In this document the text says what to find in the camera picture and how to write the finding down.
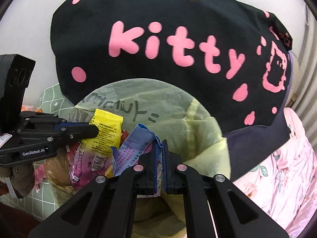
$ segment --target pink bedding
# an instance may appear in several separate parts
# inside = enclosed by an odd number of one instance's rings
[[[296,113],[284,115],[290,140],[234,184],[296,238],[317,209],[317,159]]]

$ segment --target triangular cutout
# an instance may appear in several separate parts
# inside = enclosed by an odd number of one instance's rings
[[[248,207],[233,191],[228,191],[229,198],[238,216],[240,224],[244,225],[256,220],[259,215]]]
[[[85,210],[90,202],[93,193],[89,192],[80,198],[76,203],[73,203],[72,206],[62,215],[62,219],[73,226],[78,226],[80,221],[85,213]]]

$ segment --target white curtain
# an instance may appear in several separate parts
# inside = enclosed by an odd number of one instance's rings
[[[298,98],[292,109],[302,120],[306,136],[317,151],[317,21],[306,7],[306,29],[299,62]]]

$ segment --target silver bolt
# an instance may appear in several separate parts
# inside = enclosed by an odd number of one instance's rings
[[[133,167],[133,170],[136,171],[136,172],[140,172],[144,169],[143,165],[135,165]]]
[[[187,170],[187,166],[186,166],[186,165],[178,165],[178,166],[177,166],[177,169],[178,169],[179,171],[186,171],[186,170]]]
[[[224,182],[226,178],[223,175],[216,175],[216,181],[218,182]]]
[[[106,181],[105,176],[97,176],[96,177],[96,182],[97,183],[104,183]]]

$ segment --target white wall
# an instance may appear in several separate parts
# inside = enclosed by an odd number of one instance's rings
[[[55,56],[50,46],[50,22],[65,0],[14,0],[0,21],[0,55],[21,54],[36,61],[25,104],[35,104],[42,91],[58,83]],[[292,35],[299,55],[304,37],[303,0],[239,0],[273,12]]]

